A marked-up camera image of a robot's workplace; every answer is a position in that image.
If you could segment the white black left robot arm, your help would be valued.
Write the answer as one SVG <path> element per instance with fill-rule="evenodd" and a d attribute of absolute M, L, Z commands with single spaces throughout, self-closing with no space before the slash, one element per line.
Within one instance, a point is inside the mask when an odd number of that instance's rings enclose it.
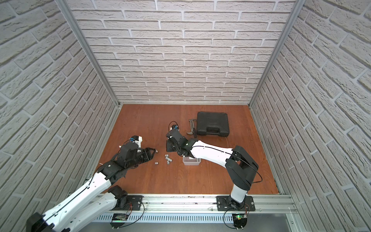
<path fill-rule="evenodd" d="M 115 183 L 128 170 L 153 159 L 157 150 L 140 148 L 136 142 L 121 146 L 112 159 L 101 165 L 93 177 L 61 203 L 43 214 L 34 213 L 26 222 L 27 232 L 78 232 L 98 216 L 112 209 L 124 211 L 128 218 L 133 210 L 143 208 L 141 197 L 129 197 Z"/>

